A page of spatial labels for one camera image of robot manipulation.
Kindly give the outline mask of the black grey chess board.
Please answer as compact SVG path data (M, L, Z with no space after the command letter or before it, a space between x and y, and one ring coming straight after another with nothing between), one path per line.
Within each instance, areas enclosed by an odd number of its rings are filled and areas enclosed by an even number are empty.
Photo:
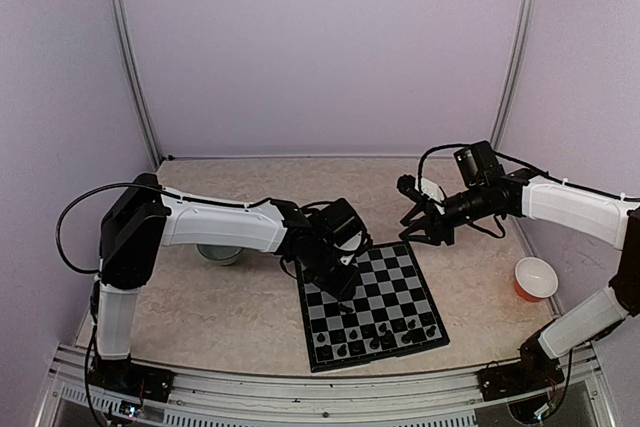
M301 269L296 269L300 307L306 338L310 370L313 373L328 372L338 369L361 366L374 361L402 357L447 346L450 343L442 318L438 312L434 298L424 278L416 255L407 242L394 242L373 246L354 260L359 269L360 279L356 282L356 291L352 299L338 301L314 284L306 281ZM353 308L352 313L341 312L338 304L346 303ZM425 331L431 326L423 326L419 316L423 313L433 314L436 333L428 338ZM393 331L393 322L403 319L406 330ZM409 330L407 323L416 319L420 326ZM388 333L381 336L380 324L386 323ZM375 327L372 337L364 338L362 327ZM358 331L358 338L351 340L349 332ZM334 340L334 331L344 332L344 342ZM413 332L413 341L403 344L401 337L407 331ZM316 337L324 333L326 341L318 344ZM396 346L385 349L382 338L395 337ZM372 350L369 342L379 339L379 348ZM361 342L362 351L353 353L350 343ZM346 344L348 352L345 356L337 355L341 345ZM333 351L331 359L322 360L317 357L320 346L330 345Z

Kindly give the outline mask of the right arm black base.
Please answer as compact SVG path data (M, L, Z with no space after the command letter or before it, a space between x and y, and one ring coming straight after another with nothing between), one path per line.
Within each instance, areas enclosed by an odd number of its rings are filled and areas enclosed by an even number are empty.
M544 352L538 338L525 341L519 353L515 362L490 362L476 373L485 402L545 389L565 381L560 361Z

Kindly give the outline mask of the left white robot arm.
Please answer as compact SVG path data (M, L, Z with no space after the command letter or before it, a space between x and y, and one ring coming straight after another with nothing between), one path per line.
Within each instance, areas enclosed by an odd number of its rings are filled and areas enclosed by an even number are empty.
M266 197L240 202L162 186L154 174L123 184L100 226L95 275L94 347L102 377L121 392L140 381L131 356L137 299L151 280L161 250L235 248L277 256L302 269L338 300L355 293L355 259L372 244L355 208L344 198L300 206Z

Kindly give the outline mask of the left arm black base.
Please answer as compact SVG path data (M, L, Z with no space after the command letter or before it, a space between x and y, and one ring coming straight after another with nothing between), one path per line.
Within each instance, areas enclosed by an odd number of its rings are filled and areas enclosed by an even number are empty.
M123 360L91 361L88 384L142 401L167 403L175 374L168 369L142 365L130 357Z

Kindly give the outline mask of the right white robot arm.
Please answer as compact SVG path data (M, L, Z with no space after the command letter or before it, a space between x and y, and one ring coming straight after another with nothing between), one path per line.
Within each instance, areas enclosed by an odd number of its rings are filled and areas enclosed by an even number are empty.
M521 347L524 358L511 380L523 391L535 389L551 371L551 359L599 336L608 335L639 314L639 200L560 179L494 149L488 141L448 145L461 175L463 191L446 195L426 178L426 161L417 172L399 177L398 191L413 203L401 219L400 238L450 246L461 226L481 219L525 221L524 234L537 251L558 264L589 260L601 269L603 286L576 301L561 317L532 335Z

